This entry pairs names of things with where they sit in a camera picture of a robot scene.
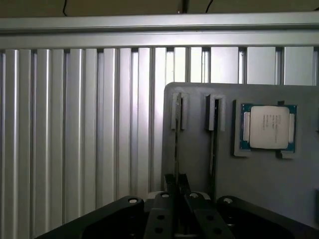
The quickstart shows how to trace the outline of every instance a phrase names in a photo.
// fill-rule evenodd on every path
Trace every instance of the gray tray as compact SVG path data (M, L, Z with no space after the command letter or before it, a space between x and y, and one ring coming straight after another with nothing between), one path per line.
M211 134L207 127L206 97L222 102L218 122L215 199L232 195L311 227L316 223L319 188L319 88L235 84L172 83L165 89L162 172L174 169L174 101L182 93L180 173L187 173L192 191L207 192L211 183ZM281 158L274 151L236 154L235 102L297 105L296 153Z

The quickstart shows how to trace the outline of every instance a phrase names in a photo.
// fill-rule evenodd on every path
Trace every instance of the metal panel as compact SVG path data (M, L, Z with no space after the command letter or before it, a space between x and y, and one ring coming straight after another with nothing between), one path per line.
M64 51L52 50L52 95L51 95L51 218L50 229L63 223L64 183Z
M66 80L65 209L66 222L83 215L83 60L71 49Z
M34 234L50 229L51 51L38 50L34 96Z
M98 207L116 199L116 142L117 142L117 50L104 49L104 61L100 62L102 77L99 82L101 158L98 160Z
M317 31L269 31L258 30L244 33L234 31L207 31L201 34L190 32L152 33L70 33L8 35L0 36L1 49L43 49L43 48L104 48L108 47L168 47L168 46L316 46L319 32Z
M139 130L139 50L132 52L131 62L131 126L130 126L130 194L137 195L138 191L138 130Z
M212 83L238 83L238 47L211 48Z
M164 88L166 85L166 48L155 49L155 82L154 82L154 131L152 161L152 191L160 190L161 181L161 149L163 134Z
M186 48L174 49L174 82L186 81Z
M19 51L5 51L1 238L18 236Z
M30 236L31 51L19 55L18 238Z
M95 210L96 171L96 123L97 123L97 51L85 52L85 92L84 92L84 210Z
M201 81L203 83L210 82L210 50L203 49L201 77L202 77Z
M117 198L130 194L131 49L120 49Z
M190 81L202 82L202 48L190 48Z
M0 52L0 92L1 92L1 96L0 96L0 236L1 238L4 237L4 234L3 234L3 222L4 222L4 214L3 214L3 210L4 210L4 194L3 194L3 169L4 167L2 165L3 162L2 162L2 159L3 159L3 144L2 142L4 141L4 111L2 112L3 110L3 105L2 103L5 102L5 89L4 89L4 78L5 78L5 75L4 75L4 72L5 72L5 54L1 53Z
M184 14L148 15L148 16L100 16L100 17L44 17L44 18L2 18L0 31L72 31L98 30L154 30L154 29L258 29L258 27L276 27L288 29L301 27L309 29L319 16L316 12L281 12L281 13L237 13L237 14Z
M139 49L139 101L138 101L138 190L137 195L147 198L150 191L150 65L149 48Z
M313 60L313 47L285 47L284 84L312 86Z
M167 50L166 53L166 84L174 82L174 52Z
M275 84L275 47L247 48L247 84Z

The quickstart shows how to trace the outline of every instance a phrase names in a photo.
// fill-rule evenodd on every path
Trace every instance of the corrugated metal wall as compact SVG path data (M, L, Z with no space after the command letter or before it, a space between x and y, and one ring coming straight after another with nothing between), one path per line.
M166 84L318 85L318 62L313 47L1 52L1 238L160 190Z

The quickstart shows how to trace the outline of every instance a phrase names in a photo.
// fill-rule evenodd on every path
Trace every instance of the cable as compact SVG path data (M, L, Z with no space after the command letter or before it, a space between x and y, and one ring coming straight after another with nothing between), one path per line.
M208 6L207 6L207 8L206 8L206 12L205 12L205 13L208 13L208 10L209 10L209 8L210 8L210 5L213 3L213 1L214 1L214 0L210 0Z
M65 13L65 8L66 8L66 5L67 5L67 3L68 3L68 0L64 0L64 6L63 6L63 14L65 15L65 16L68 16L66 13Z

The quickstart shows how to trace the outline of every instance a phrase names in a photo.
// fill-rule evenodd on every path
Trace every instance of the bolt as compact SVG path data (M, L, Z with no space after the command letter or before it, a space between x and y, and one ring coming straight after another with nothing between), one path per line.
M129 203L136 203L137 200L136 199L129 199Z
M233 202L233 200L231 200L230 198L224 198L224 202L230 204Z
M196 193L191 193L189 196L192 198L198 198L198 195Z

